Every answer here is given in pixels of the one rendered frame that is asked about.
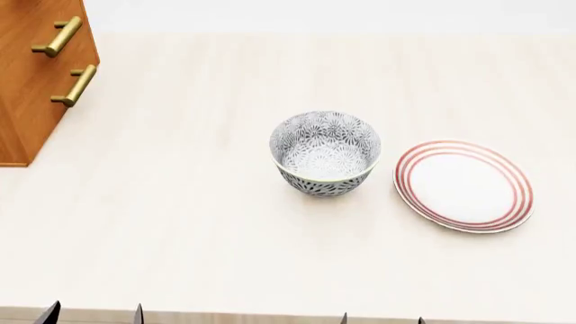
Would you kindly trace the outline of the white plate with red rings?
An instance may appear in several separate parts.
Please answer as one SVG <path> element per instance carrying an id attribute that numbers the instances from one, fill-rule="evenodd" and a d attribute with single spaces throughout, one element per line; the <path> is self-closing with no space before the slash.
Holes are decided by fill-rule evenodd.
<path id="1" fill-rule="evenodd" d="M 471 142 L 441 139 L 409 148 L 396 162 L 392 180 L 414 212 L 452 230 L 508 231 L 535 210 L 526 173 L 496 150 Z"/>

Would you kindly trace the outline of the wooden cabinet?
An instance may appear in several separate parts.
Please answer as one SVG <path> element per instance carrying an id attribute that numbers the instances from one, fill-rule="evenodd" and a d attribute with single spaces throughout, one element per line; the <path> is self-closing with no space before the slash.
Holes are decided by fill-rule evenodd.
<path id="1" fill-rule="evenodd" d="M 32 53 L 60 29 L 55 21 L 73 16 L 83 24 L 55 57 Z M 100 59 L 84 0 L 0 0 L 0 167 L 27 167 L 65 112 L 52 103 L 77 81 L 71 69 L 98 67 Z"/>

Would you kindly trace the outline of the black white floral patterned bowl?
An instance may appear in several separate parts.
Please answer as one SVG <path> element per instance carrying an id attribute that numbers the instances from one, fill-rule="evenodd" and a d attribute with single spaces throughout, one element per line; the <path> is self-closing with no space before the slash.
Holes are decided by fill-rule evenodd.
<path id="1" fill-rule="evenodd" d="M 379 161 L 382 143 L 366 121 L 344 112 L 303 112 L 282 121 L 269 139 L 282 178 L 310 196 L 354 191 Z"/>

